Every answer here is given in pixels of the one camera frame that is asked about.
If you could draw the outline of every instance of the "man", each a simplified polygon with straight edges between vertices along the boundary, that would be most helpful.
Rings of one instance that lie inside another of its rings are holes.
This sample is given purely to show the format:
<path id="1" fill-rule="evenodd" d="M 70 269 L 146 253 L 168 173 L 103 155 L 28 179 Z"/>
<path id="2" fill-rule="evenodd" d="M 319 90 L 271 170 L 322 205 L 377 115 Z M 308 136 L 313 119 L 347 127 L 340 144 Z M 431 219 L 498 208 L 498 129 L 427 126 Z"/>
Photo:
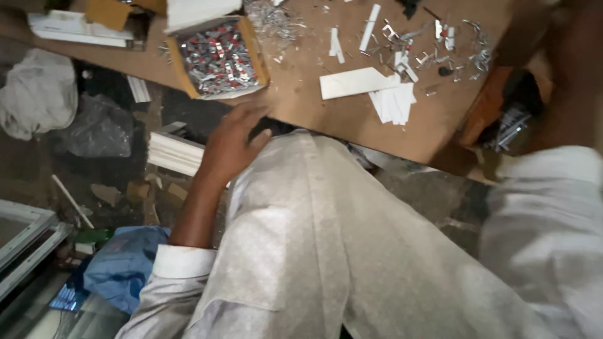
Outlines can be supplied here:
<path id="1" fill-rule="evenodd" d="M 550 108 L 530 154 L 491 196 L 481 263 L 339 142 L 307 131 L 269 141 L 266 130 L 248 143 L 266 111 L 246 104 L 210 137 L 117 337 L 601 338 L 602 161 L 589 147 L 602 22 L 595 1 L 558 33 Z M 229 181 L 216 252 L 212 227 Z"/>

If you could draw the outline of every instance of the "shirt cuff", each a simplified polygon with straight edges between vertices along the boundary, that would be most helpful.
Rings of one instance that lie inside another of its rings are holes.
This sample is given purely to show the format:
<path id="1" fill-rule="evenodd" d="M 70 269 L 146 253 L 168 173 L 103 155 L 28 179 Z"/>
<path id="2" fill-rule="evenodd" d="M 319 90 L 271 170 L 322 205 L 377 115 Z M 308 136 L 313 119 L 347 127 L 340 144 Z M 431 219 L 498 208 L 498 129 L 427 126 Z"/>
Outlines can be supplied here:
<path id="1" fill-rule="evenodd" d="M 206 276 L 212 271 L 217 253 L 196 247 L 159 245 L 153 273 L 168 279 Z"/>
<path id="2" fill-rule="evenodd" d="M 601 184 L 603 162 L 589 147 L 563 146 L 518 157 L 503 167 L 500 179 L 573 179 Z"/>

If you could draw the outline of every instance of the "blue cloth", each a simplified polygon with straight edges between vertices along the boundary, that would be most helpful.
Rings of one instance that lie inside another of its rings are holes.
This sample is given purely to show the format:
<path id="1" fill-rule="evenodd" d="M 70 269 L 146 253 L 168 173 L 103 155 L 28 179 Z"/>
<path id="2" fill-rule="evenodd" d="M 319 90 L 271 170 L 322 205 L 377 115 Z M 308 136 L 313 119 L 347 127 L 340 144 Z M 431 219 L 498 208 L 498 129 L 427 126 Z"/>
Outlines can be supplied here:
<path id="1" fill-rule="evenodd" d="M 169 234 L 170 229 L 160 226 L 116 229 L 84 272 L 84 288 L 132 314 L 153 270 L 157 246 L 167 243 Z"/>

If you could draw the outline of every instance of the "white shirt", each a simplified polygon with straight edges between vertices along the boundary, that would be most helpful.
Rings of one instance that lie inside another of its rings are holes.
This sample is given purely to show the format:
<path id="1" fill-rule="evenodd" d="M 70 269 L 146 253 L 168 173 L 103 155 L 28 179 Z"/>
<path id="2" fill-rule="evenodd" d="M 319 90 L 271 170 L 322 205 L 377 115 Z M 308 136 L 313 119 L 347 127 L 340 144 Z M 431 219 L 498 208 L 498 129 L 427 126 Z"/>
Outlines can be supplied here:
<path id="1" fill-rule="evenodd" d="M 601 337 L 601 166 L 583 147 L 521 158 L 480 264 L 339 142 L 274 138 L 231 186 L 219 251 L 160 246 L 117 338 Z"/>

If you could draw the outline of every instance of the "plastic bag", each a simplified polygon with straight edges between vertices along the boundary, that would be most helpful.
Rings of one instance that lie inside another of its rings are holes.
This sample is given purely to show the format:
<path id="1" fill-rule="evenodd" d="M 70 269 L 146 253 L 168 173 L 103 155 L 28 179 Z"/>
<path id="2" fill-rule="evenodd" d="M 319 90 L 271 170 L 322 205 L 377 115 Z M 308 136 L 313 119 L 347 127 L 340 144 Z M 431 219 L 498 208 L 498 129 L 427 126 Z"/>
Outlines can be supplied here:
<path id="1" fill-rule="evenodd" d="M 31 49 L 0 89 L 0 125 L 13 138 L 30 140 L 34 133 L 69 126 L 77 99 L 71 60 Z"/>
<path id="2" fill-rule="evenodd" d="M 102 94 L 82 94 L 79 111 L 68 128 L 57 131 L 65 149 L 80 157 L 131 155 L 132 114 Z"/>
<path id="3" fill-rule="evenodd" d="M 157 247 L 167 243 L 169 234 L 170 229 L 159 226 L 116 229 L 84 272 L 84 288 L 132 314 L 151 276 Z"/>

